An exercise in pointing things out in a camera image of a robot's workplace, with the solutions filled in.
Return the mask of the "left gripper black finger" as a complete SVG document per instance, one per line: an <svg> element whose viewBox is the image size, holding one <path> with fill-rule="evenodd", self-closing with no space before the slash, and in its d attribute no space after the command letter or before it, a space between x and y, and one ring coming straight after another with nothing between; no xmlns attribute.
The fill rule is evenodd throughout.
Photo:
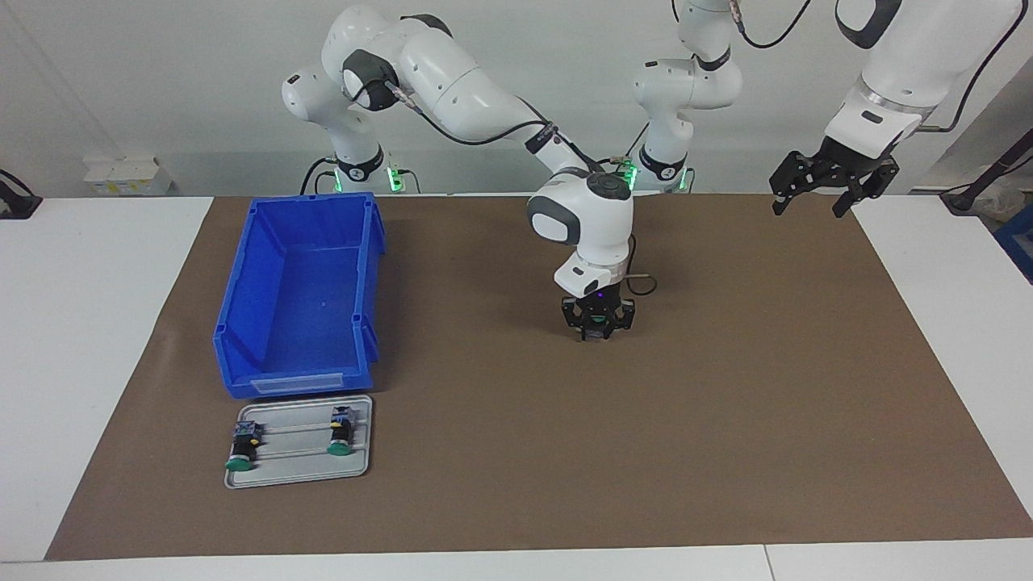
<svg viewBox="0 0 1033 581"><path fill-rule="evenodd" d="M793 198L800 194L815 191L814 158L801 152L789 152L778 169L770 176L772 195L772 212L783 215Z"/></svg>
<svg viewBox="0 0 1033 581"><path fill-rule="evenodd" d="M834 203L834 217L844 217L853 206L867 198L879 198L893 183L897 173L899 165L894 161L882 162L866 177L860 177L857 173L846 173L846 188Z"/></svg>

